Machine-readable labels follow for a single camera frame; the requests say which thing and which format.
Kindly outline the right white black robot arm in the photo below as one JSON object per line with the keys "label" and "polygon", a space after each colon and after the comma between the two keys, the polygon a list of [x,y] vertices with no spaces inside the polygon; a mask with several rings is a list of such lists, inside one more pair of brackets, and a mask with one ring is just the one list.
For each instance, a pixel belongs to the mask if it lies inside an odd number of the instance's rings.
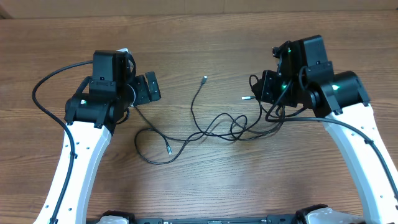
{"label": "right white black robot arm", "polygon": [[312,110],[334,140],[349,169],[363,207],[363,216],[336,212],[326,205],[299,210],[297,223],[396,223],[397,168],[374,118],[370,97],[352,71],[335,73],[320,35],[286,41],[272,50],[277,70],[265,70],[251,85],[257,101],[269,103],[273,123],[299,122],[286,106]]}

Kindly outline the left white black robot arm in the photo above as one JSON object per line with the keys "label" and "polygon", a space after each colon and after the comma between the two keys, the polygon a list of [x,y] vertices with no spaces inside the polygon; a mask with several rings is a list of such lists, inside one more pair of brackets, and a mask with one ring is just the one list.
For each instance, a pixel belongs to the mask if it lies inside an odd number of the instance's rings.
{"label": "left white black robot arm", "polygon": [[86,77],[65,105],[63,148],[36,223],[85,223],[101,158],[131,107],[161,98],[154,72],[137,75],[127,48],[97,50]]}

